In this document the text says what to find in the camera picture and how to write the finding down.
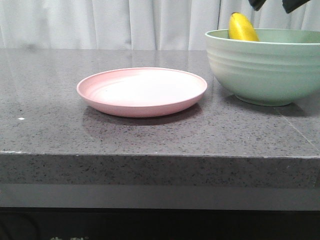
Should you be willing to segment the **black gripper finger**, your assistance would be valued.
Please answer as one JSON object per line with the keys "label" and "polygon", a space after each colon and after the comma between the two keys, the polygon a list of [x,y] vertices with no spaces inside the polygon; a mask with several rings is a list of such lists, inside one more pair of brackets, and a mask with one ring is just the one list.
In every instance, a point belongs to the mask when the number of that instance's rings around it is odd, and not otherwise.
{"label": "black gripper finger", "polygon": [[282,6],[287,14],[306,4],[310,0],[282,0]]}
{"label": "black gripper finger", "polygon": [[248,0],[248,2],[254,11],[259,11],[265,4],[266,0]]}

